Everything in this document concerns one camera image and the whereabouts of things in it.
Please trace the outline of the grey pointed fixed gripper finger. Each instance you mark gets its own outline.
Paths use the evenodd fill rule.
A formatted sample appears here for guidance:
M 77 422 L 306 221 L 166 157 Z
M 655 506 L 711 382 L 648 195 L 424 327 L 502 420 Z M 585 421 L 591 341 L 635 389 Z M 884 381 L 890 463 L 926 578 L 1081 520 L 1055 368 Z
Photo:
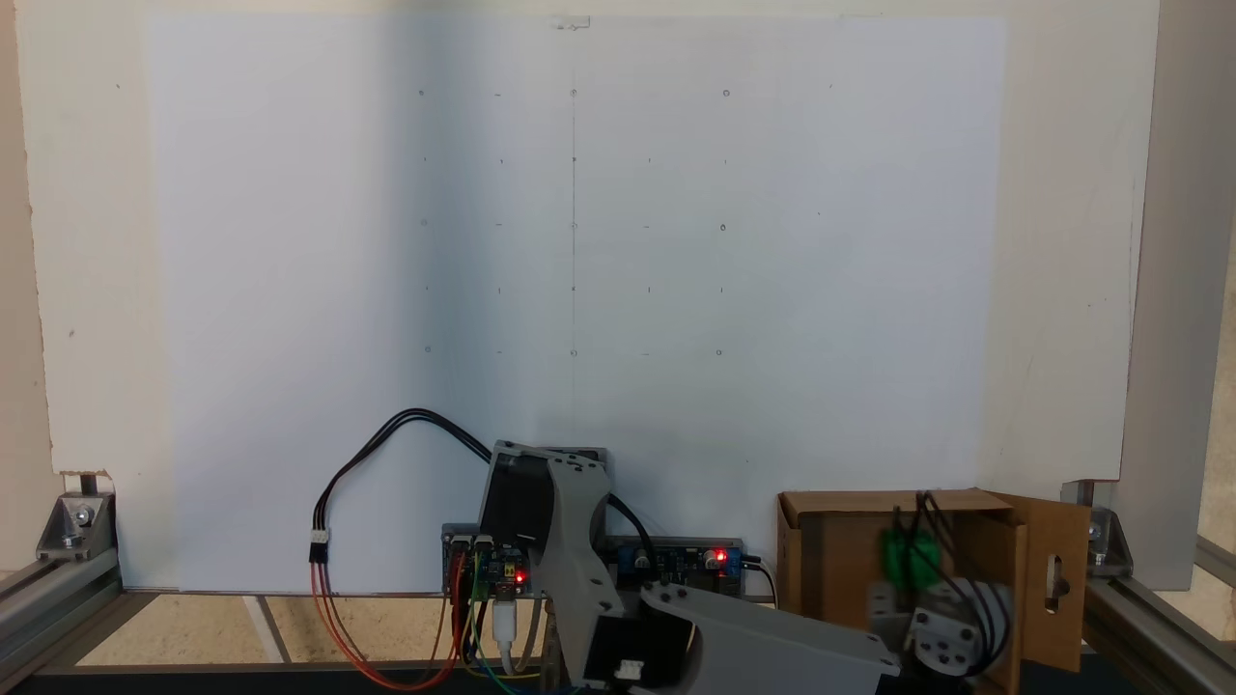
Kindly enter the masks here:
M 908 634 L 915 608 L 915 590 L 899 587 L 887 580 L 868 586 L 866 615 L 871 633 Z

